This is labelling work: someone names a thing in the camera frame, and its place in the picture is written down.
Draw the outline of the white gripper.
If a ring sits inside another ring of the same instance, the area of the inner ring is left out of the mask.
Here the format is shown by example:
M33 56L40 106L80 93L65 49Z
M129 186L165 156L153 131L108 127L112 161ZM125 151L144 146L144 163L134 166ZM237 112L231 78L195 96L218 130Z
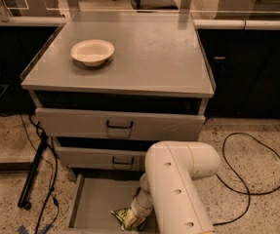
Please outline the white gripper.
M150 198L136 197L131 203L131 208L126 211L124 229L137 230L152 210L153 204Z

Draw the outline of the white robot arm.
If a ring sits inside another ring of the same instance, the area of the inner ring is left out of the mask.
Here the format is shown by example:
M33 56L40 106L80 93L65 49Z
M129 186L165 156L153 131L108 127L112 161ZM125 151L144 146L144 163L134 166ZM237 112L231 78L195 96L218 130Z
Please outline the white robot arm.
M140 192L127 210L125 229L137 227L155 213L160 234L214 234L193 181L213 176L220 156L209 144L160 141L145 155Z

